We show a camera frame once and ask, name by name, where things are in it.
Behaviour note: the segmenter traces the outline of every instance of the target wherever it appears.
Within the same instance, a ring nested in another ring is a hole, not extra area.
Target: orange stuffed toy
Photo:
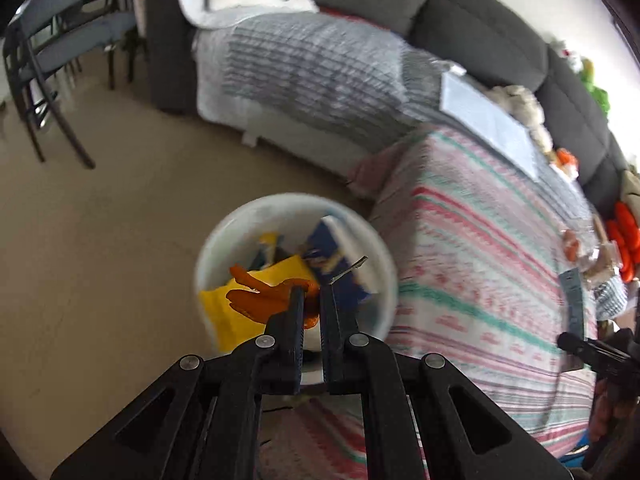
[[[257,290],[252,292],[237,288],[226,294],[229,306],[251,321],[267,324],[272,314],[287,310],[294,286],[301,286],[305,291],[304,328],[313,328],[320,321],[320,288],[317,283],[302,278],[289,278],[279,285],[271,286],[254,278],[239,265],[231,267],[229,272],[239,285]]]
[[[567,229],[564,234],[562,234],[562,241],[564,243],[564,256],[571,263],[575,263],[578,259],[578,252],[580,251],[580,240],[575,236],[575,232]]]
[[[617,202],[615,213],[616,219],[606,222],[607,234],[609,240],[618,245],[622,259],[620,276],[623,282],[628,283],[636,275],[636,265],[640,265],[640,230],[625,203]]]

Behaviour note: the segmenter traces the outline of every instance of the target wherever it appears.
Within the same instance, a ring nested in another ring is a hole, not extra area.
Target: dining chair
[[[3,47],[4,65],[12,97],[20,119],[41,162],[44,154],[36,132],[42,123],[42,114],[49,112],[81,162],[87,168],[95,163],[66,120],[47,80],[62,67],[70,65],[96,47],[108,50],[110,87],[114,86],[113,50],[123,38],[127,38],[129,56],[135,56],[136,21],[130,0],[107,0],[100,11],[87,11],[87,3],[96,0],[28,0],[22,12],[7,27]],[[53,35],[36,44],[34,37],[51,28]],[[132,77],[132,62],[129,61]],[[34,82],[42,99],[34,102],[31,85]]]

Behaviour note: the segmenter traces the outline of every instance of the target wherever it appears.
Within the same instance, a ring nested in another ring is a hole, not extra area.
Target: chair leg
[[[29,135],[29,139],[31,141],[31,144],[33,145],[33,149],[36,152],[36,156],[38,157],[38,160],[40,162],[44,162],[45,158],[44,158],[44,155],[42,154],[40,143],[38,142],[35,129],[30,119],[30,116],[33,115],[34,117],[36,117],[36,120],[38,120],[37,119],[38,114],[36,112],[36,105],[33,102],[33,95],[31,95],[31,86],[29,84],[22,90],[22,95],[25,95],[25,94],[27,95],[26,100],[27,100],[28,108],[24,111],[24,113],[21,113],[20,110],[18,110],[18,115],[20,116],[20,119],[22,120],[22,122],[27,128],[27,134]]]
[[[20,116],[21,120],[29,121],[29,117],[31,114],[33,115],[34,127],[36,130],[42,129],[42,121],[46,117],[47,113],[49,113],[49,105],[47,105],[46,99],[42,98],[38,102],[35,102],[33,99],[33,91],[31,89],[31,83],[25,86],[23,90],[23,95],[27,95],[27,108],[24,113],[24,117]],[[51,93],[51,98],[55,101],[58,98],[58,92],[54,91]]]
[[[51,98],[51,95],[49,94],[49,90],[47,89],[47,82],[44,79],[44,75],[42,74],[42,70],[40,69],[40,65],[38,64],[38,61],[35,58],[35,54],[33,53],[33,47],[31,46],[31,43],[29,41],[25,41],[24,44],[27,50],[29,64],[31,65],[31,69],[33,70],[33,73],[36,76],[36,81],[38,83],[38,86],[40,87],[40,91],[42,92],[42,95],[45,101],[47,102],[47,105],[49,105],[49,109],[51,110],[51,113],[56,118],[56,122],[59,124],[60,129],[62,130],[62,133],[66,137],[66,140],[68,140],[71,146],[73,147],[73,149],[76,150],[76,154],[78,155],[82,163],[87,168],[92,170],[93,168],[95,168],[95,162],[86,152],[86,150],[84,149],[84,146],[80,143],[80,141],[76,137],[76,134],[74,133],[73,129],[71,128],[69,123],[66,121],[62,113],[60,112],[60,109],[58,108],[58,103]]]
[[[136,50],[138,49],[138,38],[134,31],[127,33],[127,51],[129,52],[129,71],[127,73],[127,81],[133,82],[135,63],[136,63]]]
[[[107,60],[109,64],[109,90],[113,90],[116,88],[116,80],[113,74],[113,53],[115,49],[111,47],[107,52]]]
[[[40,162],[44,162],[45,158],[44,158],[44,155],[42,154],[40,143],[38,142],[38,139],[36,137],[36,132],[33,129],[33,124],[31,124],[31,121],[29,120],[28,117],[25,118],[24,124],[27,127],[27,133],[29,134],[29,138],[31,139],[31,143],[33,145],[33,149],[36,152],[36,156],[38,157],[38,160]]]
[[[69,81],[69,84],[73,87],[76,86],[76,72],[70,69],[69,63],[62,67],[62,70],[65,73],[66,78]]]

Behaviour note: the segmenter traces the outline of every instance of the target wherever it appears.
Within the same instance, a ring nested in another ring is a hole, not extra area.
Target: beige floor
[[[102,54],[84,59],[67,117],[94,171],[56,126],[37,163],[11,106],[2,117],[0,426],[38,478],[178,357],[206,354],[191,277],[224,215],[286,191],[367,210],[292,156],[155,110],[139,61],[136,82],[120,70],[110,92]]]

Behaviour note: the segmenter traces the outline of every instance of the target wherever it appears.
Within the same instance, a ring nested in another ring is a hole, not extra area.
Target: table
[[[399,274],[386,342],[413,357],[443,354],[563,455],[587,427],[594,374],[561,373],[558,274],[568,263],[558,197],[547,200],[544,178],[530,181],[451,128],[427,127],[399,153],[370,218]],[[570,214],[589,214],[585,204]],[[593,298],[585,300],[586,331],[595,337]],[[286,478],[291,464],[297,478],[366,478],[364,450],[359,399],[320,397],[287,413],[261,448],[262,475]]]

